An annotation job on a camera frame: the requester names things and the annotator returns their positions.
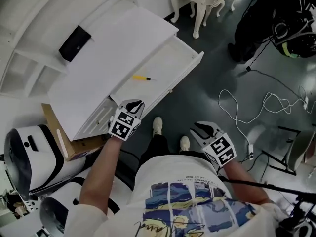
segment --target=plug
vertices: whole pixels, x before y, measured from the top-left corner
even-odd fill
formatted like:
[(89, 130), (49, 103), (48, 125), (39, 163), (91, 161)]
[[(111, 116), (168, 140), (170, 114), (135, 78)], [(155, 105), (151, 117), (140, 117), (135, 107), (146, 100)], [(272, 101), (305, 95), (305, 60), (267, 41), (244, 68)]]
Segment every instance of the plug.
[(308, 97), (306, 96), (304, 99), (304, 105), (303, 105), (304, 110), (307, 110), (307, 105), (308, 105)]
[(249, 160), (253, 160), (253, 145), (252, 144), (248, 145), (248, 156), (249, 156)]

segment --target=floor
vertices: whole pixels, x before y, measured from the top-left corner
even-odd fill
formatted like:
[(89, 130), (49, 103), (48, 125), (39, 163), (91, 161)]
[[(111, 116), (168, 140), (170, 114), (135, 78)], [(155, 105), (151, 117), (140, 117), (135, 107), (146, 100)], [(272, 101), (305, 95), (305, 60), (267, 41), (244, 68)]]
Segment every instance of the floor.
[[(238, 159), (242, 160), (246, 157), (246, 141), (236, 129), (235, 122), (220, 109), (218, 105), (220, 91), (227, 89), (236, 97), (239, 105), (238, 118), (242, 120), (250, 120), (259, 113), (262, 101), (268, 92), (290, 102), (297, 100), (297, 96), (275, 80), (256, 72), (247, 73), (245, 68), (251, 61), (237, 64), (228, 55), (227, 44), (234, 43), (235, 29), (250, 1), (236, 0), (235, 11), (231, 12), (229, 11), (231, 0), (226, 0), (226, 6), (219, 18), (216, 18), (216, 9), (211, 12), (207, 26), (200, 29), (199, 39), (192, 37), (195, 20), (189, 17), (191, 12), (189, 10), (180, 12), (180, 19), (175, 24), (180, 29), (178, 37), (196, 52), (204, 51), (205, 55), (201, 63), (174, 88), (173, 93), (168, 94), (143, 119), (137, 132), (124, 144), (125, 150), (140, 156), (151, 139), (152, 121), (156, 116), (160, 116), (163, 119), (163, 134), (168, 139), (171, 151), (179, 150), (179, 140), (183, 135), (189, 136), (191, 150), (200, 151), (200, 147), (189, 133), (189, 128), (193, 127), (196, 121), (207, 120), (217, 123), (228, 133), (234, 143)], [(276, 77), (295, 92), (299, 92), (299, 86), (302, 85), (310, 97), (315, 99), (316, 58), (314, 57), (290, 59), (282, 56), (272, 44), (269, 44), (251, 68)], [(234, 117), (236, 114), (234, 100), (228, 94), (224, 94), (221, 103)], [(280, 109), (278, 101), (275, 100), (269, 101), (268, 106), (272, 110)], [(261, 150), (265, 150), (282, 158), (288, 147), (286, 139), (293, 134), (279, 130), (277, 125), (304, 130), (312, 129), (312, 122), (316, 122), (315, 112), (313, 115), (307, 114), (302, 104), (298, 103), (292, 108), (290, 115), (263, 111), (254, 122), (239, 124), (239, 127), (254, 144), (255, 157)], [(137, 162), (132, 157), (123, 155), (122, 159), (132, 168), (137, 168)], [(266, 157), (261, 156), (252, 169), (251, 174), (257, 181), (262, 176), (266, 163)], [(252, 164), (253, 162), (248, 161), (244, 166), (248, 169)], [(263, 181), (316, 192), (316, 174), (313, 180), (306, 179), (311, 168), (301, 165), (297, 177), (268, 168)], [(269, 192), (269, 195), (274, 200), (282, 202), (280, 193)], [(285, 197), (292, 201), (295, 199), (295, 196), (287, 194)]]

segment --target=forearm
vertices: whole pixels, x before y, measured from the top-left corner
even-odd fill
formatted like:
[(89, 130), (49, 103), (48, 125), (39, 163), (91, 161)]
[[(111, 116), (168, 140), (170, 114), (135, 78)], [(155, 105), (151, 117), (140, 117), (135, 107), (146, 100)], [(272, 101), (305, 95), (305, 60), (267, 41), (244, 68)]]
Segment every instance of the forearm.
[[(223, 169), (229, 179), (256, 182), (241, 164), (235, 160), (227, 163)], [(245, 184), (232, 184), (232, 187), (237, 198), (241, 201), (258, 205), (270, 202), (267, 193), (260, 187)]]
[(93, 205), (108, 212), (108, 199), (123, 141), (112, 137), (93, 164), (80, 193), (79, 203)]

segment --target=cardboard box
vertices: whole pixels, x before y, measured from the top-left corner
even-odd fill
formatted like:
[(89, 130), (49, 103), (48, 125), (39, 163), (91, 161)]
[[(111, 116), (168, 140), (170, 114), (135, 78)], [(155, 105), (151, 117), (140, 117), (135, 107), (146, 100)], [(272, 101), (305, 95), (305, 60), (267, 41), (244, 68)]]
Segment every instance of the cardboard box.
[(89, 155), (104, 146), (106, 142), (104, 135), (70, 141), (58, 122), (52, 107), (48, 104), (42, 104), (42, 108), (47, 119), (48, 127), (66, 161)]

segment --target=screwdriver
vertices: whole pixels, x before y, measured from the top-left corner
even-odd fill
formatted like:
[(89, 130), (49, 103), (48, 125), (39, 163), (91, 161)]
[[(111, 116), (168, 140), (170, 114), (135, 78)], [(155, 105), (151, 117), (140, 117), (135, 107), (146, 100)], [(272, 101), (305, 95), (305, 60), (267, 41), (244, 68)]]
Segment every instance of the screwdriver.
[(157, 81), (156, 79), (152, 79), (150, 77), (143, 77), (143, 76), (133, 76), (135, 80), (143, 80), (143, 81)]

